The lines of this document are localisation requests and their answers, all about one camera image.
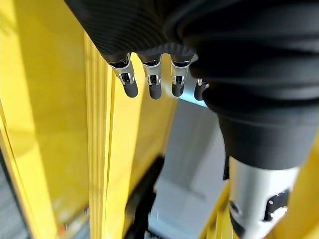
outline black rubber fingertip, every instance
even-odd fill
[[[150,97],[154,100],[157,100],[161,97],[161,85],[152,84],[149,86]]]
[[[197,99],[198,101],[202,101],[203,100],[203,92],[204,92],[204,90],[206,90],[206,88],[207,87],[204,84],[201,86],[196,84],[195,91],[194,91],[195,99]]]
[[[128,97],[134,98],[139,93],[136,81],[134,81],[132,84],[123,85],[123,87],[124,87],[124,91]]]
[[[171,92],[173,93],[174,96],[176,97],[180,97],[183,92],[184,92],[184,84],[177,84],[177,85],[174,85],[172,83],[171,85]]]

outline robotic hand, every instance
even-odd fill
[[[314,0],[66,0],[129,97],[130,53],[158,99],[160,56],[171,54],[172,93],[189,67],[197,99],[219,116],[241,238],[264,237],[285,215],[319,122],[319,3]]]

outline white surface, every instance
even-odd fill
[[[151,230],[167,239],[198,238],[224,187],[224,160],[217,116],[179,101],[157,182]]]

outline gray floor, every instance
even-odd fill
[[[197,239],[224,187],[218,117],[194,99],[195,84],[188,77],[177,103],[149,217],[150,229],[167,239]]]
[[[26,239],[28,231],[16,203],[12,186],[5,174],[0,154],[0,239]]]

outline yellow panel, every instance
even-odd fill
[[[229,183],[226,184],[225,188],[221,192],[217,203],[214,205],[214,209],[209,216],[206,225],[204,226],[200,239],[205,239],[207,235],[216,235],[216,239],[220,239],[223,231],[223,224],[221,223],[221,213],[225,210],[229,196]]]
[[[313,228],[311,231],[306,234],[304,239],[318,239],[319,238],[319,225]]]
[[[4,0],[0,21],[1,148],[32,234],[55,238],[88,204],[84,32],[63,1]]]
[[[210,225],[207,228],[205,239],[216,239],[216,224]]]
[[[227,201],[224,203],[222,207],[219,208],[216,217],[216,239],[233,239],[235,238],[235,233],[233,231],[230,216],[229,216],[229,209],[227,207]]]
[[[176,107],[170,61],[163,56],[162,97],[156,101],[133,54],[139,94],[132,99],[88,36],[85,49],[91,238],[120,239],[132,221],[125,216],[130,193],[155,157],[164,153]]]

